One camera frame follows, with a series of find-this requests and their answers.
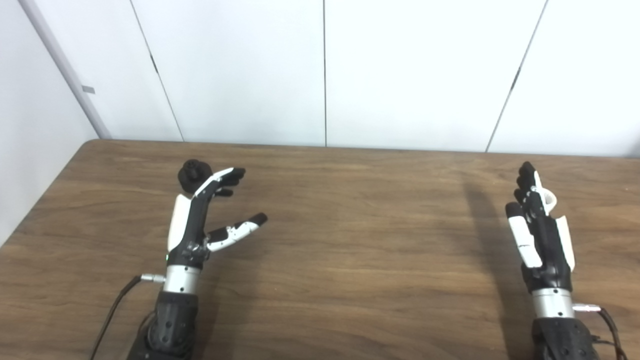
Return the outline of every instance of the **wooden table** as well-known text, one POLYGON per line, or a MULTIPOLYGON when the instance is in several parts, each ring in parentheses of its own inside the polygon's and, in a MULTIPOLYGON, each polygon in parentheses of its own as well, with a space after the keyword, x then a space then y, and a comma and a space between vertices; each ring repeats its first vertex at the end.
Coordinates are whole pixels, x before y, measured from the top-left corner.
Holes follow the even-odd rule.
MULTIPOLYGON (((96 140, 0 249, 1 359, 87 358, 122 286, 164 273, 188 158, 248 170, 208 229, 269 215, 206 264, 195 359, 530 359, 503 213, 525 160, 569 219, 574 300, 640 358, 640 160, 96 140)), ((125 359, 158 287, 125 298, 97 359, 125 359)))

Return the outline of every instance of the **cable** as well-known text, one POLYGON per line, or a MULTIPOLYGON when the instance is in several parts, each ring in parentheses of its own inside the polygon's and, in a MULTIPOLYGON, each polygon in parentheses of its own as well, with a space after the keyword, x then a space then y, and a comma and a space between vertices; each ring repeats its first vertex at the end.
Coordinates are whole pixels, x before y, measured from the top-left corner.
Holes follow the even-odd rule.
POLYGON ((122 288, 122 290, 120 290, 120 294, 118 294, 118 297, 113 302, 113 305, 111 306, 111 309, 107 314, 107 318, 105 319, 104 324, 102 324, 102 328, 98 333, 98 338, 95 340, 95 343, 93 344, 93 350, 91 351, 91 356, 89 357, 89 360, 93 360, 93 358, 95 357, 95 353, 98 352, 98 347, 100 346, 102 337, 104 336, 104 333, 107 331, 107 327, 109 327, 109 323, 111 322, 113 313, 115 313, 116 308, 118 307, 120 301, 122 300, 124 295, 126 295, 129 292, 129 290, 133 289, 133 287, 136 286, 140 281, 141 281, 140 275, 136 275, 133 277, 133 279, 131 279, 131 281, 129 281, 128 284, 124 286, 124 288, 122 288))
POLYGON ((624 350, 622 350, 622 344, 620 343, 620 336, 618 335, 618 328, 616 323, 613 322, 613 318, 604 307, 600 308, 598 314, 604 319, 604 322, 607 323, 609 330, 611 331, 611 335, 613 336, 613 343, 610 341, 598 340, 596 343, 608 343, 613 345, 616 349, 616 360, 628 360, 627 355, 624 350))
POLYGON ((147 314, 145 318, 142 319, 142 322, 140 322, 140 325, 138 326, 138 335, 140 335, 142 328, 147 324, 147 321, 151 318, 151 315, 154 315, 155 313, 156 313, 156 310, 151 310, 149 314, 147 314))

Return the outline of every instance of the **black forearm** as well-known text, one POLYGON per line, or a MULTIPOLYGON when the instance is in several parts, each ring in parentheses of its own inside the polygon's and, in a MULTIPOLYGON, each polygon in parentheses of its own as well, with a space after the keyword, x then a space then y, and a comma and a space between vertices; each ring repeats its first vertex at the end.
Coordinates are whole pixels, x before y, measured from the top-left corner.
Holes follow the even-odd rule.
POLYGON ((576 318, 533 321, 534 360, 598 360, 589 329, 576 318))
POLYGON ((156 301, 156 318, 149 326, 147 340, 156 351, 185 355, 195 341, 198 296, 161 291, 156 301))

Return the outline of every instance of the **black object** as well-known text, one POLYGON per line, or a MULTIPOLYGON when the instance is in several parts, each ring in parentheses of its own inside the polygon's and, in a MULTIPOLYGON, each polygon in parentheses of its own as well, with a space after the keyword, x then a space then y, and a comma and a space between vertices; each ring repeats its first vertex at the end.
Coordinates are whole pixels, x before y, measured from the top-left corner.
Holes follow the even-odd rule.
POLYGON ((209 164, 196 159, 187 160, 178 171, 178 181, 186 193, 194 194, 213 175, 209 164))
POLYGON ((138 333, 127 360, 191 359, 198 296, 160 291, 154 313, 138 333))
POLYGON ((599 360, 589 329, 574 318, 533 321, 535 360, 599 360))

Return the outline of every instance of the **robotic arm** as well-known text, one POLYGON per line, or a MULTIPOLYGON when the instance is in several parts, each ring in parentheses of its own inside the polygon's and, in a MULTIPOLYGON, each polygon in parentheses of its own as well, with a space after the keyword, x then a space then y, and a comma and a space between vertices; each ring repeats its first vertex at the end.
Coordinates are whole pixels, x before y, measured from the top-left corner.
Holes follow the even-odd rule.
POLYGON ((518 202, 506 205, 509 226, 522 258, 522 277, 532 295, 536 312, 532 335, 536 360, 598 360, 593 343, 600 341, 578 319, 575 312, 597 312, 614 334, 616 358, 626 360, 617 329, 605 309, 597 305, 574 304, 571 272, 575 257, 566 217, 552 218, 556 196, 542 187, 531 163, 520 168, 518 202))
POLYGON ((168 236, 164 286, 156 300, 153 318, 138 334, 128 360, 188 360, 195 343, 198 313, 196 286, 209 254, 247 237, 267 221, 259 213, 232 226, 204 232, 207 209, 216 196, 229 197, 244 177, 243 168, 212 174, 206 163, 187 161, 178 174, 183 190, 177 196, 168 236))

